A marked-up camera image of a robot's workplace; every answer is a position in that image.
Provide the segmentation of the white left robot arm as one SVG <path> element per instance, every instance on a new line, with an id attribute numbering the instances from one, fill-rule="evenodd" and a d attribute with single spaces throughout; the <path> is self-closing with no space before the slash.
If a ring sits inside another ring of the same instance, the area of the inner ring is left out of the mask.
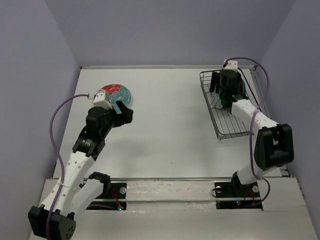
<path id="1" fill-rule="evenodd" d="M 82 184 L 88 170 L 106 145 L 111 129 L 129 124 L 133 110 L 121 100 L 116 101 L 120 113 L 111 108 L 94 106 L 87 112 L 85 126 L 78 135 L 61 177 L 39 206 L 33 206 L 28 219 L 35 236 L 47 240 L 70 240 L 76 230 L 76 216 L 96 198 L 110 194 L 109 175 L 93 172 Z"/>

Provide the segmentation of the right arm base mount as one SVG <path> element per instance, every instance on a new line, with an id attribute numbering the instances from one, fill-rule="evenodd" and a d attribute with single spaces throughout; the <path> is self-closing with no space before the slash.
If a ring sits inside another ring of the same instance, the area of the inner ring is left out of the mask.
<path id="1" fill-rule="evenodd" d="M 229 181 L 214 183 L 211 195 L 216 199 L 218 210 L 262 209 L 257 182 L 235 189 Z"/>

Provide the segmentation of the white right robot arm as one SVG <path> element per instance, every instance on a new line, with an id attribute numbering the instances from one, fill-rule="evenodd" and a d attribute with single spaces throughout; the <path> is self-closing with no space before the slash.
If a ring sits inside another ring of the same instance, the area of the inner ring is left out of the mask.
<path id="1" fill-rule="evenodd" d="M 293 131 L 288 124 L 277 123 L 252 104 L 238 70 L 214 71 L 210 91 L 219 98 L 223 109 L 249 127 L 249 163 L 236 171 L 231 181 L 213 189 L 218 198 L 241 198 L 257 181 L 265 181 L 267 173 L 294 160 Z"/>

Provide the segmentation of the red and blue floral plate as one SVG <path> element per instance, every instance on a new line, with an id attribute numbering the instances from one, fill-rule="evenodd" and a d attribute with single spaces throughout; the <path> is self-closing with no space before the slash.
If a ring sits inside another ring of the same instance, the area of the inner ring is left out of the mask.
<path id="1" fill-rule="evenodd" d="M 99 91 L 106 91 L 108 93 L 109 101 L 114 108 L 118 107 L 118 105 L 116 104 L 117 101 L 122 101 L 127 108 L 131 104 L 131 92 L 124 85 L 109 84 L 100 88 Z"/>

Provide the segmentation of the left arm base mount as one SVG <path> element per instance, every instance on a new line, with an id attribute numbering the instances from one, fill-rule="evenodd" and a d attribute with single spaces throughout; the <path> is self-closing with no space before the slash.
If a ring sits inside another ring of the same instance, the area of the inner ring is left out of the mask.
<path id="1" fill-rule="evenodd" d="M 127 209 L 127 183 L 112 182 L 109 191 L 103 191 L 87 210 L 124 211 Z"/>

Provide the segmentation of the mint green flower plate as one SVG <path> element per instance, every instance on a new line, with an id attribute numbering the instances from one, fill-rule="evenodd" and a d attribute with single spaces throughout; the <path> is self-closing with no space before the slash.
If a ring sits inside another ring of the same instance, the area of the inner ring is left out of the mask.
<path id="1" fill-rule="evenodd" d="M 220 97 L 216 92 L 211 92 L 211 100 L 212 100 L 212 107 L 216 109 L 222 109 L 223 105 L 221 103 Z"/>

